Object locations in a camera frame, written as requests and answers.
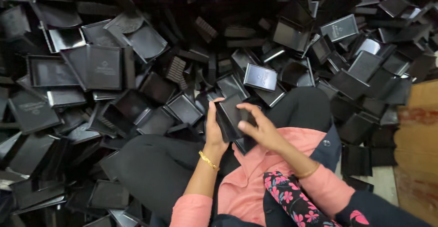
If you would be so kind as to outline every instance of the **floor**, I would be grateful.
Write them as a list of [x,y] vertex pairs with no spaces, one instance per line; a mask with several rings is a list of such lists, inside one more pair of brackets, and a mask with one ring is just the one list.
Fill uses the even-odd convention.
[[[336,168],[336,175],[342,179],[341,160],[339,160],[338,166]],[[372,177],[353,177],[374,185],[374,193],[376,195],[384,198],[395,206],[399,206],[396,181],[394,179],[394,169],[392,166],[374,167]]]

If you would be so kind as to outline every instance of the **person's right hand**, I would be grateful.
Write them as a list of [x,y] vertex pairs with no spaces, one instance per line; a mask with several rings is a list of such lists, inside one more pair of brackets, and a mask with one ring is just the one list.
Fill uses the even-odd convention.
[[238,128],[245,134],[253,137],[260,145],[278,153],[280,153],[285,146],[289,145],[277,131],[277,128],[271,120],[269,120],[257,106],[243,103],[238,104],[237,108],[245,109],[254,116],[258,127],[254,127],[248,122],[240,121]]

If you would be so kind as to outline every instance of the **pink sleeve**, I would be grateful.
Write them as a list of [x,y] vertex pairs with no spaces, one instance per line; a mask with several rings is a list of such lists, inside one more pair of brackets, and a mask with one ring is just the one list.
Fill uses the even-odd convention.
[[207,227],[213,199],[205,195],[183,195],[173,206],[169,227]]
[[312,202],[330,218],[334,218],[350,202],[354,189],[323,165],[300,183]]

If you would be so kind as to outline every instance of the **person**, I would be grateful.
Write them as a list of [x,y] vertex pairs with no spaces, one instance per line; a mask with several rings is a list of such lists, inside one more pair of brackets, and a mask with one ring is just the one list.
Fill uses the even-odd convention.
[[258,143],[245,156],[223,142],[211,101],[205,145],[138,136],[117,154],[118,180],[170,227],[429,226],[337,178],[341,142],[323,91],[293,89],[266,115],[236,108],[257,123],[238,125]]

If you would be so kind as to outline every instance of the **person's left hand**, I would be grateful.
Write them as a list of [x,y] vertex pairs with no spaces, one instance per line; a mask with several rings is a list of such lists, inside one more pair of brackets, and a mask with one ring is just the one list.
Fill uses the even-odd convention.
[[225,98],[217,98],[209,102],[209,112],[207,114],[207,141],[202,152],[210,159],[210,161],[219,165],[219,162],[228,148],[228,143],[222,139],[222,132],[216,122],[216,105],[215,102],[225,100]]

